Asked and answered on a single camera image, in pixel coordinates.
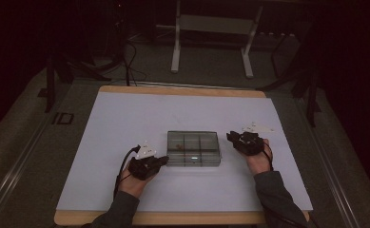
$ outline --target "black cable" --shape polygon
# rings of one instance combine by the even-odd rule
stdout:
[[[262,152],[265,154],[265,156],[268,158],[268,161],[270,162],[270,170],[273,171],[274,168],[273,168],[273,159],[274,159],[274,154],[273,154],[273,151],[271,150],[271,147],[270,145],[268,145],[268,143],[265,143],[265,145],[267,145],[268,149],[270,150],[270,153],[271,153],[271,158],[270,156],[268,156],[268,154],[263,150]]]
[[[126,66],[126,84],[127,84],[128,86],[130,86],[129,78],[130,78],[130,75],[131,75],[131,78],[132,78],[132,80],[133,80],[134,84],[137,86],[137,82],[136,82],[136,80],[135,80],[135,78],[134,78],[134,75],[133,75],[133,74],[132,74],[132,72],[131,72],[131,70],[132,70],[132,68],[131,68],[131,64],[133,63],[134,58],[135,58],[135,56],[137,55],[137,48],[136,48],[135,46],[133,46],[130,42],[127,42],[127,44],[128,44],[128,45],[130,45],[131,47],[133,47],[133,49],[134,49],[134,54],[133,54],[133,56],[131,57],[131,60],[130,60],[130,62],[129,62],[129,63],[127,63],[127,60],[126,60],[125,58],[123,58],[123,61],[124,61],[125,66]]]
[[[133,148],[131,148],[128,152],[127,152],[127,154],[126,154],[126,156],[125,156],[125,158],[123,159],[123,162],[122,162],[122,165],[120,166],[120,171],[119,171],[119,176],[118,176],[118,180],[116,180],[116,185],[115,185],[115,190],[117,190],[118,188],[119,188],[119,184],[120,184],[120,182],[122,181],[122,180],[120,180],[120,177],[122,177],[122,172],[123,172],[123,169],[124,169],[124,167],[125,167],[125,164],[126,164],[126,161],[127,161],[127,158],[128,158],[128,156],[132,153],[132,152],[138,152],[139,150],[140,150],[140,145],[137,145],[136,147],[133,147]]]
[[[123,177],[123,178],[120,180],[120,182],[124,181],[125,179],[127,179],[127,178],[128,178],[128,177],[130,177],[130,176],[131,176],[131,174],[128,174],[127,176]]]
[[[140,71],[140,70],[137,70],[137,69],[135,69],[135,68],[131,68],[131,71],[135,71],[135,72],[137,72],[137,73],[140,73],[140,74],[143,74],[144,75],[144,78],[143,79],[141,79],[142,81],[145,81],[146,80],[146,78],[148,77],[148,75],[146,74],[146,73],[144,73],[144,72],[142,72],[142,71]]]

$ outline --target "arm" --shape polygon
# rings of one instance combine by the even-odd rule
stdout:
[[[124,228],[131,227],[132,219],[137,211],[137,206],[140,202],[139,197],[142,195],[146,184],[155,176],[147,180],[138,180],[131,176],[126,166],[123,171],[118,192],[111,204],[110,208],[103,215],[96,218],[91,228]]]
[[[256,192],[264,209],[269,227],[307,227],[307,221],[301,209],[294,203],[292,196],[285,189],[282,176],[278,171],[270,170],[273,158],[268,140],[264,140],[264,153],[246,156],[247,166],[256,182]]]

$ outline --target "wooden table edge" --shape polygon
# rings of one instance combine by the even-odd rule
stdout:
[[[181,95],[181,96],[265,98],[265,94],[262,91],[244,90],[244,89],[227,89],[227,88],[104,85],[99,89],[99,92],[161,94],[161,95]]]
[[[309,211],[302,211],[309,220]],[[54,222],[62,226],[93,222],[103,211],[56,210]],[[263,212],[137,212],[133,225],[223,225],[265,223]]]

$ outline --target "gray sleeve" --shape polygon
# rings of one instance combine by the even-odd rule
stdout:
[[[269,227],[307,227],[306,218],[285,189],[280,172],[260,173],[254,179]]]
[[[96,218],[91,228],[123,228],[131,227],[132,219],[137,211],[139,200],[129,193],[117,192],[110,208],[103,215]]]

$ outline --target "floor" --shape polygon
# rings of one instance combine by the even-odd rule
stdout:
[[[279,41],[259,35],[249,54],[255,78],[246,79],[236,45],[220,41],[198,42],[202,34],[184,36],[180,70],[170,72],[172,32],[161,31],[157,42],[141,34],[130,37],[127,58],[133,56],[132,86],[214,86],[254,89],[277,78],[270,54]],[[281,71],[298,42],[287,38],[276,54]],[[124,85],[123,66],[103,72],[110,82],[98,82],[76,72],[73,84],[57,82],[56,104],[45,113],[46,100],[37,97],[46,86],[42,71],[0,123],[0,228],[55,227],[53,216],[75,156],[88,115],[102,85]],[[304,117],[305,99],[294,99],[293,82],[266,93],[282,121],[314,211],[309,227],[370,227],[370,181],[366,178],[351,142],[321,89],[316,127]],[[73,113],[72,124],[55,124],[57,113]]]

